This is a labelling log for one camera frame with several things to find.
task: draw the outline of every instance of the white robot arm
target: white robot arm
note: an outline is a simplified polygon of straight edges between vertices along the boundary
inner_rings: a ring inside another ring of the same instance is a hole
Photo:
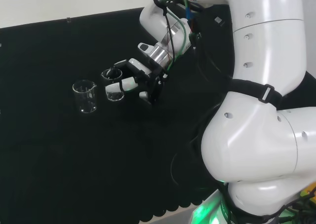
[[[302,0],[189,1],[230,6],[236,59],[233,79],[267,85],[261,98],[227,94],[204,133],[204,163],[214,178],[230,183],[237,207],[253,215],[271,215],[316,181],[316,108],[277,111],[265,103],[270,91],[284,96],[305,75]],[[166,22],[153,2],[144,8],[140,21],[162,41]],[[219,221],[226,222],[223,216]]]

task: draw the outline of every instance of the green light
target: green light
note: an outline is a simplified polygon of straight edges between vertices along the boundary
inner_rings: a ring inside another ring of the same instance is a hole
[[[215,216],[213,220],[210,221],[210,224],[219,224],[217,217]]]
[[[209,218],[207,216],[214,211],[214,208],[218,207],[221,201],[221,197],[215,198],[211,203],[204,204],[196,209],[193,213],[191,224],[209,224]]]

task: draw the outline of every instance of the strap buckle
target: strap buckle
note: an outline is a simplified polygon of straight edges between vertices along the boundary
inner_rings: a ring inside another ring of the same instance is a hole
[[[258,100],[262,103],[269,103],[272,95],[273,95],[273,92],[275,91],[275,88],[269,84],[266,84],[265,87],[264,87],[264,91],[262,92],[262,95],[260,98],[258,98]]]

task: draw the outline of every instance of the metal cylinder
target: metal cylinder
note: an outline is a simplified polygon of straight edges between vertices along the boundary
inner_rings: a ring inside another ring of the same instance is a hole
[[[172,55],[158,44],[154,46],[148,56],[165,70],[173,60]]]

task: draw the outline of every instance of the green cable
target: green cable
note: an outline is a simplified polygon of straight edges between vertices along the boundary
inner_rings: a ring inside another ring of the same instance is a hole
[[[183,40],[183,43],[182,43],[180,52],[177,54],[176,58],[174,59],[174,61],[176,61],[176,60],[178,59],[178,57],[179,57],[180,55],[182,55],[184,46],[186,45],[186,42],[187,42],[187,31],[186,31],[186,28],[184,27],[182,21],[181,21],[177,16],[175,16],[175,15],[174,15],[172,12],[170,12],[169,10],[168,10],[168,13],[169,13],[172,17],[174,17],[174,18],[180,23],[180,25],[181,25],[182,28],[183,28],[183,32],[184,32],[184,40]],[[170,65],[169,65],[169,67],[168,67],[168,69],[167,69],[168,71],[170,70],[171,66],[172,66],[172,62],[170,63]]]
[[[186,5],[186,7],[187,7],[188,2],[187,2],[186,0],[184,0],[184,3],[185,3],[185,5]],[[182,21],[181,21],[176,15],[174,15],[174,14],[173,14],[171,11],[169,11],[169,10],[168,10],[168,13],[169,13],[173,18],[175,18],[175,20],[177,20],[177,21],[180,23],[181,27],[183,28],[183,32],[184,32],[184,40],[183,40],[183,43],[182,43],[180,52],[176,55],[176,58],[174,59],[174,61],[176,61],[176,60],[178,59],[178,57],[179,57],[180,55],[182,55],[183,50],[184,50],[184,46],[186,45],[186,41],[187,41],[187,31],[186,31],[186,28],[184,27]],[[168,66],[167,71],[170,70],[171,66],[172,66],[172,62],[171,62],[170,65]]]
[[[185,7],[186,7],[186,8],[189,8],[189,6],[188,6],[188,1],[187,1],[187,0],[183,0],[183,1],[184,1]]]

